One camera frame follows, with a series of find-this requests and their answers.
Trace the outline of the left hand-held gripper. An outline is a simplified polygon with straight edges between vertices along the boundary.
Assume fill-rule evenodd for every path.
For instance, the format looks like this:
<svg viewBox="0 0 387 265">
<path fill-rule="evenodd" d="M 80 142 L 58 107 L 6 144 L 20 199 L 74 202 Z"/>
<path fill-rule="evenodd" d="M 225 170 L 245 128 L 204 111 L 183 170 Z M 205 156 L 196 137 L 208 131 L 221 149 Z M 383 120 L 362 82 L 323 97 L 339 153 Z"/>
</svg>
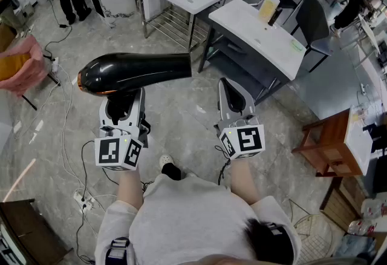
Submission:
<svg viewBox="0 0 387 265">
<path fill-rule="evenodd" d="M 114 126 L 114 107 L 103 98 L 99 108 L 100 137 L 94 139 L 96 166 L 112 171 L 135 171 L 140 152 L 148 147 L 151 126 L 145 119 L 145 89 L 133 94 L 131 125 Z"/>
</svg>

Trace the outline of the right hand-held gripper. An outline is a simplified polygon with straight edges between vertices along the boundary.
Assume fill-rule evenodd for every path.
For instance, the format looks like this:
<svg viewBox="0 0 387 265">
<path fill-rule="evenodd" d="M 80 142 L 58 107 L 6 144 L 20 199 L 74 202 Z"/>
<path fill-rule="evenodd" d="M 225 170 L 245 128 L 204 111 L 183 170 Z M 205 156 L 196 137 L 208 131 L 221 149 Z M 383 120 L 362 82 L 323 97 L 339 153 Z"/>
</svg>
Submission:
<svg viewBox="0 0 387 265">
<path fill-rule="evenodd" d="M 221 121 L 216 124 L 216 134 L 231 160 L 253 157 L 265 150 L 264 126 L 255 113 L 255 101 L 239 83 L 221 78 L 218 83 Z M 244 116 L 228 120 L 239 114 Z"/>
</svg>

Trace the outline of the black hair dryer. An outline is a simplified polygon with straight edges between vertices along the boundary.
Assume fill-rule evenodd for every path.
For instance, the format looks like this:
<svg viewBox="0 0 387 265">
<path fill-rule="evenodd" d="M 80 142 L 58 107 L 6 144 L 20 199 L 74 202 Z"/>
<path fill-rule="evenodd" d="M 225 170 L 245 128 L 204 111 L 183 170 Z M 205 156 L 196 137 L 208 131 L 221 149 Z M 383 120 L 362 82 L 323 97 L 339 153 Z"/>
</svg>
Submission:
<svg viewBox="0 0 387 265">
<path fill-rule="evenodd" d="M 191 76 L 189 53 L 110 53 L 87 63 L 78 72 L 77 84 L 81 91 L 107 99 L 106 118 L 100 120 L 117 125 L 127 118 L 142 88 Z"/>
</svg>

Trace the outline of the person's left forearm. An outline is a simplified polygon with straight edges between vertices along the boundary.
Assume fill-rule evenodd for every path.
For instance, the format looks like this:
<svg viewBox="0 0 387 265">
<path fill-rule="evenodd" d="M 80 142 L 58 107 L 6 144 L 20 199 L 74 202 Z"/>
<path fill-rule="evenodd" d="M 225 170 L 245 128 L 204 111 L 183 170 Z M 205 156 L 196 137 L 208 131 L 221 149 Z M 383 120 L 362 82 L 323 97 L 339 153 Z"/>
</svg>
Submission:
<svg viewBox="0 0 387 265">
<path fill-rule="evenodd" d="M 119 178 L 117 200 L 140 209 L 143 204 L 143 189 L 139 169 L 122 171 Z"/>
</svg>

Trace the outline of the person's right forearm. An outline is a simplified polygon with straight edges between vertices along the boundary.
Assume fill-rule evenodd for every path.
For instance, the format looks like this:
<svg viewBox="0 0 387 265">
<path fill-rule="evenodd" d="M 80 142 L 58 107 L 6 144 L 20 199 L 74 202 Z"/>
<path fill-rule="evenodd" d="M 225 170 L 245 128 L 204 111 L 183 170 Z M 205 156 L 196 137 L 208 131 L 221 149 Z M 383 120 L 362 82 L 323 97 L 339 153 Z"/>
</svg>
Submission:
<svg viewBox="0 0 387 265">
<path fill-rule="evenodd" d="M 250 159 L 234 160 L 231 163 L 231 191 L 248 205 L 260 201 L 259 192 L 250 170 Z"/>
</svg>

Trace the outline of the white sink table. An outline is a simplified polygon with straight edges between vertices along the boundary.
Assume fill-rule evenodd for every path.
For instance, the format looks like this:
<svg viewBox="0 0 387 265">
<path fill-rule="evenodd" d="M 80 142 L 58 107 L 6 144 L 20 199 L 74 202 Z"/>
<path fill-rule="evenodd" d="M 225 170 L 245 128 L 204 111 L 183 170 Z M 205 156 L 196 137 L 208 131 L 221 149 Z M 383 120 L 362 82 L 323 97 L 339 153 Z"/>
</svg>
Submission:
<svg viewBox="0 0 387 265">
<path fill-rule="evenodd" d="M 258 10 L 242 0 L 232 0 L 209 14 L 209 19 L 233 33 L 272 63 L 288 80 L 293 81 L 301 66 L 304 51 L 291 45 L 296 39 L 281 26 L 258 19 Z"/>
</svg>

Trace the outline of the person's white shoe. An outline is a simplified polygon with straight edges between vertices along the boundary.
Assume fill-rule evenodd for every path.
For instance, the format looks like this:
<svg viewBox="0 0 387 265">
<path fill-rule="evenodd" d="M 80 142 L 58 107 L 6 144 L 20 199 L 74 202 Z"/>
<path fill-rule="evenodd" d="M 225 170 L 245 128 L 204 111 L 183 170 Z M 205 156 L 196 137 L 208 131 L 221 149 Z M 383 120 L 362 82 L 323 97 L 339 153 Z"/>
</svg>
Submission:
<svg viewBox="0 0 387 265">
<path fill-rule="evenodd" d="M 163 154 L 159 159 L 159 164 L 160 168 L 163 169 L 167 164 L 174 164 L 174 160 L 169 154 Z"/>
</svg>

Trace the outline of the person's black trouser leg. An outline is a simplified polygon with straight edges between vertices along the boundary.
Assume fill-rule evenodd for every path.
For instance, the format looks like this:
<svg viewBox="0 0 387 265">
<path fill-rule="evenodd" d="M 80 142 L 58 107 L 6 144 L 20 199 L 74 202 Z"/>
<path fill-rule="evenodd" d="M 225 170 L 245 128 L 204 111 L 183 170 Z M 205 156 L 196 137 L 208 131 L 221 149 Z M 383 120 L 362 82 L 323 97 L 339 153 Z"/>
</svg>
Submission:
<svg viewBox="0 0 387 265">
<path fill-rule="evenodd" d="M 166 176 L 175 181 L 179 181 L 182 179 L 180 168 L 178 168 L 171 162 L 166 163 L 162 166 L 161 173 L 165 174 Z"/>
</svg>

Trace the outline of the dark small bottle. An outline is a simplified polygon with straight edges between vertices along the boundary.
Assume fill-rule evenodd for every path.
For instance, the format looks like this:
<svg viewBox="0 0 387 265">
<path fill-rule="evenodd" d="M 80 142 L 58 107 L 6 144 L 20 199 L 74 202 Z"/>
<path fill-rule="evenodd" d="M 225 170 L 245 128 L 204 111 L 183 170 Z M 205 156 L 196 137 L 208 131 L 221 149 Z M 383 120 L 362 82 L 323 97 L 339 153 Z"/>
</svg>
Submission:
<svg viewBox="0 0 387 265">
<path fill-rule="evenodd" d="M 282 13 L 282 8 L 281 7 L 277 7 L 273 13 L 273 15 L 271 16 L 270 20 L 268 21 L 268 25 L 269 26 L 273 26 L 274 23 L 277 21 L 279 15 Z"/>
</svg>

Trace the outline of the white floor socket strip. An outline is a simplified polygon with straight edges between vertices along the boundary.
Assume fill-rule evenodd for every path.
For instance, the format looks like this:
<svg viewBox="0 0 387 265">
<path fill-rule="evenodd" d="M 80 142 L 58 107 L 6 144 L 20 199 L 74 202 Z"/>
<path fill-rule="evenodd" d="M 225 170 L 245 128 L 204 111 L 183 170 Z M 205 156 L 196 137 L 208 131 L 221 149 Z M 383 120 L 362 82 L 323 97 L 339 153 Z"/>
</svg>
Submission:
<svg viewBox="0 0 387 265">
<path fill-rule="evenodd" d="M 75 191 L 73 198 L 83 212 L 90 211 L 94 207 L 95 199 L 92 196 L 83 196 L 83 194 Z"/>
</svg>

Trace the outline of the yellow pump soap bottle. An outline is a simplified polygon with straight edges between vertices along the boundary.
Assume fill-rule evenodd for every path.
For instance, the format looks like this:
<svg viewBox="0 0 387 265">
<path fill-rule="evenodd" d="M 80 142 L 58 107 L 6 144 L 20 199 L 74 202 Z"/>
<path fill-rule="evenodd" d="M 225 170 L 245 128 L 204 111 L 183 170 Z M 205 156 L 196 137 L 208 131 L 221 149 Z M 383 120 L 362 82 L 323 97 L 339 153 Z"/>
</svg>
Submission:
<svg viewBox="0 0 387 265">
<path fill-rule="evenodd" d="M 263 0 L 258 17 L 262 22 L 268 23 L 274 15 L 280 0 Z"/>
</svg>

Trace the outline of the wooden side table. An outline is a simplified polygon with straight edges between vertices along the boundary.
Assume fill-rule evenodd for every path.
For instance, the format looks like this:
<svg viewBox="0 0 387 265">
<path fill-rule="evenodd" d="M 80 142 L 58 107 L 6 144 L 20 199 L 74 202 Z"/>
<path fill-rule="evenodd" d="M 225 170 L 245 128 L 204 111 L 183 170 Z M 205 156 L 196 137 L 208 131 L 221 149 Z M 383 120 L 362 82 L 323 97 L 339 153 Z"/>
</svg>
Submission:
<svg viewBox="0 0 387 265">
<path fill-rule="evenodd" d="M 372 138 L 352 106 L 302 128 L 304 138 L 292 153 L 302 155 L 317 177 L 366 175 Z"/>
</svg>

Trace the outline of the pink bag with orange lining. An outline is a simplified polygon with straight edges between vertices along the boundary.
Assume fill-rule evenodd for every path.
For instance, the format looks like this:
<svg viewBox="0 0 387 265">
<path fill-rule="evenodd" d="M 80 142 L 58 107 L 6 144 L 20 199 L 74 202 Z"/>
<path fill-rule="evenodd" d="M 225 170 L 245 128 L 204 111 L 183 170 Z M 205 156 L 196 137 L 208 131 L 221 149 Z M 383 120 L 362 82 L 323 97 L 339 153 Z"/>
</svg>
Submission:
<svg viewBox="0 0 387 265">
<path fill-rule="evenodd" d="M 30 88 L 46 78 L 57 86 L 60 82 L 48 70 L 47 62 L 53 59 L 43 54 L 42 48 L 33 35 L 28 35 L 14 47 L 0 53 L 0 90 L 6 90 L 23 98 L 34 110 L 36 106 L 25 96 Z"/>
</svg>

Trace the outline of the black side chair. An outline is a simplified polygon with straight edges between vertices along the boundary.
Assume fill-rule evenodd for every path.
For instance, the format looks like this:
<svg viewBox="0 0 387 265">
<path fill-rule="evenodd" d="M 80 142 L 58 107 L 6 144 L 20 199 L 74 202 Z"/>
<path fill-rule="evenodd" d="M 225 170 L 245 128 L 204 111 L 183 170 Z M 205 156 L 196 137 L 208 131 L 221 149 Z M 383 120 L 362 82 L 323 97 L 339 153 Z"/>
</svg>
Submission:
<svg viewBox="0 0 387 265">
<path fill-rule="evenodd" d="M 296 15 L 296 26 L 290 33 L 294 35 L 298 29 L 307 42 L 306 57 L 309 52 L 314 51 L 323 55 L 320 61 L 315 64 L 309 73 L 312 73 L 328 56 L 331 56 L 330 28 L 325 16 L 324 8 L 318 0 L 303 0 Z"/>
</svg>

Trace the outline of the person's white shirt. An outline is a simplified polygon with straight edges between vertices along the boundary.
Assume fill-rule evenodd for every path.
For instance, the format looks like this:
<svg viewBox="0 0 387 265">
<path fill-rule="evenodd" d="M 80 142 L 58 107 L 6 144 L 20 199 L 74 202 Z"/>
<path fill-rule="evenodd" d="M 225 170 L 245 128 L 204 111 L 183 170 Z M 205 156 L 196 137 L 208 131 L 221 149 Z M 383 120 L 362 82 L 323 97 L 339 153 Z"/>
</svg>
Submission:
<svg viewBox="0 0 387 265">
<path fill-rule="evenodd" d="M 245 229 L 249 220 L 283 227 L 298 259 L 301 240 L 277 201 L 254 204 L 199 177 L 179 181 L 159 175 L 140 208 L 117 200 L 106 210 L 96 244 L 96 265 L 106 265 L 114 240 L 125 243 L 124 265 L 179 265 L 210 255 L 251 260 Z"/>
</svg>

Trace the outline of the dark wooden furniture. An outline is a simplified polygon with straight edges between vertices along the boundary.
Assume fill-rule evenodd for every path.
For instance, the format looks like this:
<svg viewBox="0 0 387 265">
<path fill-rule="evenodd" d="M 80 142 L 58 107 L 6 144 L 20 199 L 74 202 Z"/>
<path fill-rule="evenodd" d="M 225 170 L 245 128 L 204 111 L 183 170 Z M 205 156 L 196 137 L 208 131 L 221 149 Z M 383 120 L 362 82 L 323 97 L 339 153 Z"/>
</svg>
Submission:
<svg viewBox="0 0 387 265">
<path fill-rule="evenodd" d="M 55 234 L 29 198 L 0 202 L 0 226 L 26 260 L 26 265 L 58 265 L 72 250 Z"/>
</svg>

